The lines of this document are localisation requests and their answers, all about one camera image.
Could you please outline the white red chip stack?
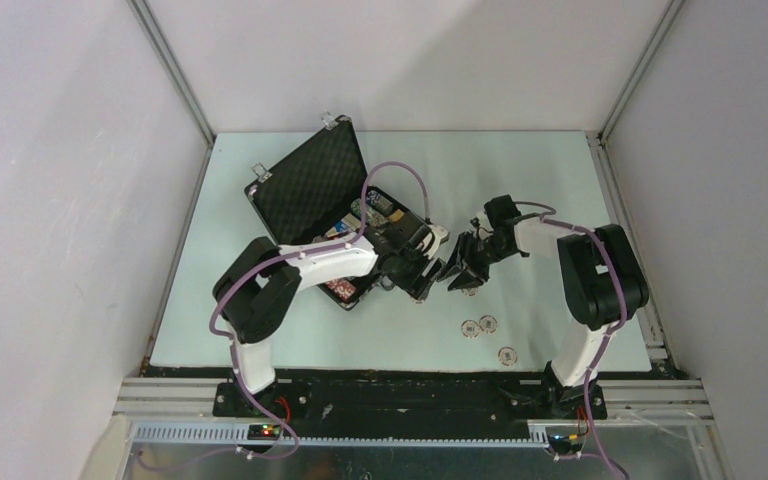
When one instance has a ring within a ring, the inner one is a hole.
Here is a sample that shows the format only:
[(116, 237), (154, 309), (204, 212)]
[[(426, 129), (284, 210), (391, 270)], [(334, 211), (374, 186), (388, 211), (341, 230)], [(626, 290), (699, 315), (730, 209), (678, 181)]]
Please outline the white red chip stack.
[(509, 328), (487, 296), (441, 287), (410, 312), (404, 340), (413, 369), (501, 372), (518, 366), (520, 355)]

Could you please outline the black poker set case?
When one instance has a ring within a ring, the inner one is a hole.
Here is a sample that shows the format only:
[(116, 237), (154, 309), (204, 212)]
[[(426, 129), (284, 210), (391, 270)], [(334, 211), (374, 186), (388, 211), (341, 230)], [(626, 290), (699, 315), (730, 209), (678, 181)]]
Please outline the black poker set case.
[[(366, 193), (378, 190), (395, 207), (379, 224), (358, 219), (350, 205), (355, 199), (366, 203)], [(267, 229), (265, 237), (279, 245), (304, 245), (326, 240), (325, 233), (348, 217), (364, 227), (382, 227), (405, 221), (432, 224), (429, 213), (415, 212), (390, 193), (375, 186), (369, 177), (352, 120), (341, 115), (299, 147), (262, 171), (246, 188), (246, 196)], [(342, 303), (326, 286), (318, 285), (331, 300), (350, 310), (372, 289), (382, 287), (380, 277), (347, 277), (357, 292), (348, 304)]]

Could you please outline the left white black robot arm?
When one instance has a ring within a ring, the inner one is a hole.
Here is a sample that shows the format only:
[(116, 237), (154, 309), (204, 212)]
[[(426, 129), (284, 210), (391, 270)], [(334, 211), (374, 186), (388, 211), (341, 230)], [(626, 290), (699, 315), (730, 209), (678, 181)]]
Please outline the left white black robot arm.
[(271, 338), (297, 293), (340, 278), (380, 275), (423, 301), (442, 271), (438, 253), (448, 239), (445, 228), (420, 222), (364, 227), (304, 245), (279, 245), (265, 236), (252, 240), (215, 283), (209, 321), (213, 334), (229, 340), (241, 385), (238, 404), (257, 417), (274, 408)]

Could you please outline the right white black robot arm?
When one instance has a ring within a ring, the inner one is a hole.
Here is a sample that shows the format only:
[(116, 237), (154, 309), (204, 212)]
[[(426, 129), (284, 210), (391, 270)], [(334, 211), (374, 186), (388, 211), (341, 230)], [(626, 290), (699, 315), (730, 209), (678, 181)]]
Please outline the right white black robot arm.
[(564, 299), (573, 321), (560, 352), (549, 362), (551, 380), (541, 392), (545, 411), (566, 418), (582, 403), (614, 335), (644, 308), (648, 282), (622, 226), (595, 229), (556, 219), (556, 210), (509, 195), (488, 201), (461, 233), (440, 278), (450, 291), (485, 285), (492, 265), (514, 256), (558, 261)]

